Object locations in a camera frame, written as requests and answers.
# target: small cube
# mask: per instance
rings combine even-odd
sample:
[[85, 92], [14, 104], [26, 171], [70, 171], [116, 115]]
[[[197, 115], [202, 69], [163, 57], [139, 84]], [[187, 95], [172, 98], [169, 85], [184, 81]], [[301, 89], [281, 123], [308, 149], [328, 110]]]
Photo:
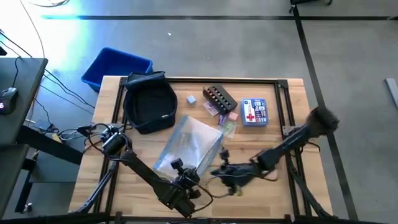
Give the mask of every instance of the small cube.
[[230, 119], [231, 121], [236, 121], [238, 118], [238, 114], [234, 113], [234, 112], [230, 112], [228, 115], [228, 119]]
[[197, 101], [197, 99], [195, 99], [195, 97], [193, 97], [192, 95], [190, 95], [190, 96], [188, 96], [187, 97], [187, 102], [189, 103], [189, 104], [194, 104], [194, 103], [196, 103], [196, 101]]

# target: concrete floor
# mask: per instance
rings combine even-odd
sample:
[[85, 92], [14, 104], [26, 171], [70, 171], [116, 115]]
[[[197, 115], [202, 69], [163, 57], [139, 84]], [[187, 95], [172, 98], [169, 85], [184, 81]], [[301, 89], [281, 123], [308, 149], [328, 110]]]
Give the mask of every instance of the concrete floor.
[[[169, 76], [303, 78], [310, 106], [318, 104], [294, 21], [82, 21], [40, 17], [288, 16], [288, 0], [120, 0], [117, 4], [86, 0], [70, 1], [56, 8], [28, 3], [26, 6], [42, 37], [49, 59], [47, 68], [92, 105], [96, 93], [80, 77], [103, 47], [150, 58], [155, 70], [165, 70]], [[9, 1], [1, 8], [8, 10], [0, 15], [0, 29], [28, 52], [42, 57], [39, 40], [19, 2]], [[298, 8], [301, 16], [339, 17], [396, 16], [397, 9], [395, 0], [335, 0], [330, 7], [314, 2]], [[302, 24], [325, 103], [341, 120], [335, 136], [359, 219], [396, 223], [398, 151], [394, 130], [398, 127], [398, 114], [383, 79], [398, 80], [398, 22], [302, 21]], [[42, 84], [77, 102], [48, 80], [44, 79]], [[91, 114], [46, 90], [39, 91], [38, 100], [60, 129], [91, 121]], [[52, 100], [59, 103], [52, 105]], [[33, 118], [45, 119], [45, 114], [38, 109]], [[321, 139], [320, 144], [333, 212], [346, 218], [326, 139]], [[75, 167], [65, 165], [59, 169]], [[23, 175], [4, 218], [20, 216], [13, 213], [13, 208]], [[66, 213], [72, 191], [70, 182], [35, 184], [29, 199], [35, 208], [30, 215]]]

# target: wooden table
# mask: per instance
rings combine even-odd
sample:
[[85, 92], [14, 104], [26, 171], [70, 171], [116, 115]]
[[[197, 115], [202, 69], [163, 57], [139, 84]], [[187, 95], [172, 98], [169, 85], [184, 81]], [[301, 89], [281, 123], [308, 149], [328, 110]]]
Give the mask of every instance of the wooden table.
[[[120, 77], [104, 77], [93, 117], [94, 123], [111, 122], [119, 81]], [[288, 84], [295, 122], [296, 124], [303, 123], [310, 111], [303, 80], [288, 79]], [[188, 114], [205, 124], [217, 126], [218, 116], [212, 117], [203, 107], [205, 99], [201, 90], [202, 87], [208, 86], [208, 83], [172, 83], [171, 85], [178, 97], [176, 123], [183, 115]], [[274, 87], [253, 84], [223, 84], [223, 86], [239, 102], [235, 110], [239, 114], [238, 127], [234, 137], [232, 139], [226, 138], [223, 144], [230, 151], [230, 162], [247, 162], [251, 156], [261, 149], [272, 148], [280, 144], [282, 136]], [[189, 95], [193, 95], [197, 99], [196, 106], [191, 106], [186, 102], [185, 99]], [[244, 128], [242, 126], [240, 118], [240, 101], [242, 98], [265, 98], [267, 100], [269, 124], [266, 127]], [[169, 128], [156, 133], [141, 135], [136, 130], [130, 130], [126, 134], [132, 139], [134, 152], [149, 167], [153, 167], [172, 131], [173, 129]], [[308, 188], [323, 208], [331, 213], [328, 189], [318, 149], [313, 146], [305, 146], [302, 160]], [[102, 162], [103, 155], [100, 152], [94, 149], [87, 150], [81, 162], [70, 210], [79, 208], [90, 196], [99, 181]], [[218, 157], [213, 162], [214, 165], [220, 163], [221, 160]], [[205, 174], [203, 179], [208, 178], [209, 174]], [[195, 213], [194, 217], [283, 218], [285, 214], [292, 214], [292, 202], [284, 159], [280, 160], [277, 171], [272, 174], [272, 178], [278, 178], [278, 181], [268, 182], [262, 179], [254, 179], [243, 188], [242, 196], [216, 198], [208, 208]], [[226, 187], [218, 179], [212, 181], [208, 185], [208, 189], [215, 195], [226, 192]], [[300, 211], [303, 213], [301, 193], [299, 190], [297, 192]], [[107, 195], [108, 188], [105, 189], [103, 194], [101, 211], [104, 211]], [[209, 198], [203, 193], [202, 197], [194, 201], [197, 207], [201, 207], [209, 201]], [[157, 200], [152, 188], [130, 168], [123, 165], [120, 165], [119, 168], [111, 213], [115, 214], [118, 211], [126, 216], [181, 217], [181, 214], [177, 211], [169, 210], [162, 205]]]

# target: blue box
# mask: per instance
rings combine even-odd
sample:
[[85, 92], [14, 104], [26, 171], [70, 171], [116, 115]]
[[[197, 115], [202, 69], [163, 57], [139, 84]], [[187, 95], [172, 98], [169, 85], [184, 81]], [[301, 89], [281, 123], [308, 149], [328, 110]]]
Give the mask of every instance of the blue box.
[[242, 100], [242, 123], [247, 127], [263, 127], [268, 124], [267, 101], [263, 98]]
[[153, 62], [149, 59], [105, 47], [88, 67], [81, 80], [99, 92], [105, 75], [128, 76], [132, 72], [151, 73], [152, 65]]

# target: red cross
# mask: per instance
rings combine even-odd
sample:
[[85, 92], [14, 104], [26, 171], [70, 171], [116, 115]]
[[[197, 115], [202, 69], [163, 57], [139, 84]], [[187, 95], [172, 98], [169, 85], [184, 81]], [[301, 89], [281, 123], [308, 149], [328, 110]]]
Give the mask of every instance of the red cross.
[[254, 119], [254, 116], [253, 116], [251, 113], [249, 113], [249, 116], [247, 116], [246, 118], [249, 119], [249, 120], [251, 121], [251, 120]]

